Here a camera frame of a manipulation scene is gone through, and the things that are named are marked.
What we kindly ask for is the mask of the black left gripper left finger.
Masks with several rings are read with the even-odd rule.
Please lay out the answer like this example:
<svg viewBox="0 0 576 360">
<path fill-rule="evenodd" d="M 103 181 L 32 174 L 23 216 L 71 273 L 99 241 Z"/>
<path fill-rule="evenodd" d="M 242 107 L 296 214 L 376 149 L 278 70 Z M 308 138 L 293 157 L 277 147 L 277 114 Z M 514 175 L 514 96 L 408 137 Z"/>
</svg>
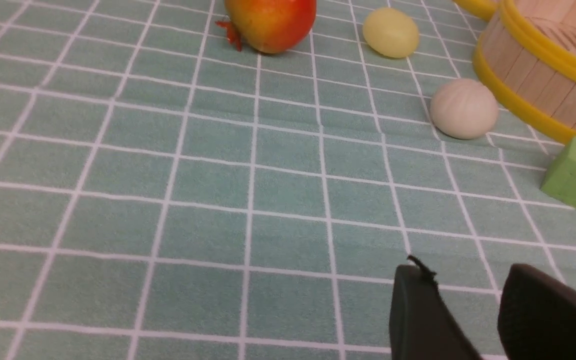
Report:
<svg viewBox="0 0 576 360">
<path fill-rule="evenodd" d="M 436 272 L 416 256 L 400 264 L 391 294 L 389 336 L 393 360 L 481 360 L 444 302 Z"/>
</svg>

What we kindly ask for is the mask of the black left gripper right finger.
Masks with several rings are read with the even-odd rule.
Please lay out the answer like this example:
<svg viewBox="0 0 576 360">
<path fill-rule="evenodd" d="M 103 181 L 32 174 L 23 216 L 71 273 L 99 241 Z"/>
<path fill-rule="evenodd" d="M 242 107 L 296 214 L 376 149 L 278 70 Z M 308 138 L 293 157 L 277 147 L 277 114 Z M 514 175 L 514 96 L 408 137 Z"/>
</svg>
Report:
<svg viewBox="0 0 576 360">
<path fill-rule="evenodd" d="M 576 360 L 576 290 L 530 264 L 513 264 L 497 330 L 510 360 Z"/>
</svg>

